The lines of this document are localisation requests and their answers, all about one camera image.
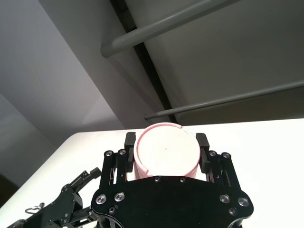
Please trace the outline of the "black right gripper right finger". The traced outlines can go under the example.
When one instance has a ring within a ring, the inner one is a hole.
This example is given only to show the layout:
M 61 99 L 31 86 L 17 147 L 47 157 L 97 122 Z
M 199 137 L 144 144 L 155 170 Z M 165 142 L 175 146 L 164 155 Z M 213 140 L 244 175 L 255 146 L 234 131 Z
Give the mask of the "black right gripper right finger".
M 240 190 L 238 177 L 229 153 L 217 152 L 209 149 L 209 142 L 204 133 L 197 133 L 196 140 L 200 147 L 199 167 L 206 175 L 206 180 L 222 186 L 229 186 Z

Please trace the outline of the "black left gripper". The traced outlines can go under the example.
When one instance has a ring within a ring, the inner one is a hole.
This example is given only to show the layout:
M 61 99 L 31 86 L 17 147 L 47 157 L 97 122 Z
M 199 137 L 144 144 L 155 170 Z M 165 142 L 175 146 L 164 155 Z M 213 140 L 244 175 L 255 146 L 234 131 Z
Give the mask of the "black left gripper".
M 82 228 L 97 222 L 91 206 L 83 208 L 78 192 L 91 180 L 101 176 L 99 168 L 83 171 L 70 184 L 65 185 L 59 196 L 27 219 L 14 223 L 15 228 Z

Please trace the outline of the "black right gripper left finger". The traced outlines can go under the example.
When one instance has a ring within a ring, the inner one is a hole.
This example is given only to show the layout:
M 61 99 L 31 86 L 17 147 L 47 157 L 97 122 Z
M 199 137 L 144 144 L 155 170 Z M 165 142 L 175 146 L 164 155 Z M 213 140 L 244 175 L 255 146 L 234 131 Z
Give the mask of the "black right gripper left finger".
M 123 149 L 120 149 L 118 152 L 108 150 L 104 153 L 99 188 L 106 189 L 114 184 L 114 171 L 117 174 L 117 183 L 127 182 L 127 174 L 133 171 L 135 140 L 135 132 L 128 132 Z

